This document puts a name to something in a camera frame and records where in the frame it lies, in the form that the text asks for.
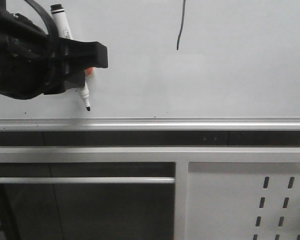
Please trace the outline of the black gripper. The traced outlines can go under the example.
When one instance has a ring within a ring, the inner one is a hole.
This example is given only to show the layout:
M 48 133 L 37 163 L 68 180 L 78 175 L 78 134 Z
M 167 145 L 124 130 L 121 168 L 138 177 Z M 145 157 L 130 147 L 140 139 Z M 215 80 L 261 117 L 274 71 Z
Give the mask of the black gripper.
M 100 42 L 59 38 L 47 11 L 34 0 L 47 32 L 0 0 L 0 95 L 29 100 L 57 95 L 85 85 L 85 70 L 108 67 L 108 49 Z

